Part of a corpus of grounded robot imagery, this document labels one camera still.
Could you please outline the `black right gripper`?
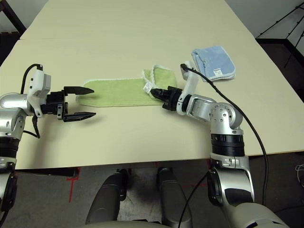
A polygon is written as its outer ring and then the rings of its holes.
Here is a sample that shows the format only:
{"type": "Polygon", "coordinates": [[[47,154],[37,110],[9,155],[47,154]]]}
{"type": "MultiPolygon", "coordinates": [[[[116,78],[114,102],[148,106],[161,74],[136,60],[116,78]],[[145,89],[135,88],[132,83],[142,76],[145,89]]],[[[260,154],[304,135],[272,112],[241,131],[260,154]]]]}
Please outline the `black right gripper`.
{"type": "Polygon", "coordinates": [[[167,90],[159,88],[151,90],[151,94],[155,94],[156,99],[163,100],[162,108],[169,111],[176,111],[181,93],[182,89],[172,86],[168,86],[167,90]]]}

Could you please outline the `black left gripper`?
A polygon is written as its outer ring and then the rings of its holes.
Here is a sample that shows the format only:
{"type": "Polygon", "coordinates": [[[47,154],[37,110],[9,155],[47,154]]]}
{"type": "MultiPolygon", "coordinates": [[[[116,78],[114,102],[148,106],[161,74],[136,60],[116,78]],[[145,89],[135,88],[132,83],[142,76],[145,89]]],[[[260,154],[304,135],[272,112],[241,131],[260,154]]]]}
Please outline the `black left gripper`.
{"type": "Polygon", "coordinates": [[[53,114],[59,120],[64,122],[82,121],[96,115],[92,112],[77,112],[74,114],[67,114],[68,103],[65,98],[68,94],[86,95],[94,93],[94,90],[81,86],[65,86],[63,90],[58,92],[51,92],[47,95],[46,103],[40,106],[43,114],[53,114]]]}

